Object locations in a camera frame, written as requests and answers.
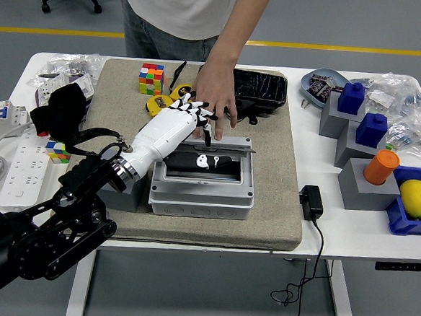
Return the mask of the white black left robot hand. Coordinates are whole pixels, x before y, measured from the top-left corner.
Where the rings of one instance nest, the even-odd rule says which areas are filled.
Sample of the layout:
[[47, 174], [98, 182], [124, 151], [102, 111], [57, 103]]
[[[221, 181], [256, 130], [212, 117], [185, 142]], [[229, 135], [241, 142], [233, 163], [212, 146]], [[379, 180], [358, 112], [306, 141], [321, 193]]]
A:
[[193, 101], [194, 92], [185, 94], [162, 109], [136, 135], [133, 150], [124, 153], [124, 165], [136, 180], [142, 178], [151, 164], [173, 152], [196, 128], [202, 127], [205, 144], [211, 145], [210, 120], [218, 117], [207, 110], [207, 102]]

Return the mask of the person's left hand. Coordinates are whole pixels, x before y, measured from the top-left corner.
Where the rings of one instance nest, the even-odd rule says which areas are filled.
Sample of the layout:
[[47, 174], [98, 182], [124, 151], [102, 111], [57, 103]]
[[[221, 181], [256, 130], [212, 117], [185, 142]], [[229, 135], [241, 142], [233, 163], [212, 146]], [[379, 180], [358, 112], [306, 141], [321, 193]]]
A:
[[237, 123], [236, 99], [234, 96], [234, 61], [219, 61], [209, 58], [198, 73], [192, 88], [196, 91], [197, 101], [209, 103], [208, 110], [215, 112], [214, 137], [223, 138], [224, 112], [229, 112], [230, 126]]

